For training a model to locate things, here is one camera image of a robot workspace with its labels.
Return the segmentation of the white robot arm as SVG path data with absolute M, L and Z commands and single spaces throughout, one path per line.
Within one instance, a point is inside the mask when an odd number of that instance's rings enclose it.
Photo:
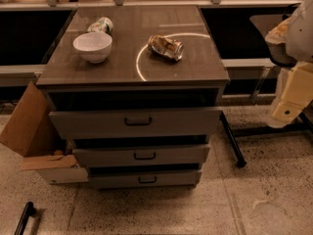
M 265 40 L 284 44 L 286 54 L 295 60 L 289 70 L 281 69 L 267 118 L 270 127 L 283 128 L 313 101 L 313 0 L 303 0 L 288 19 L 267 33 Z

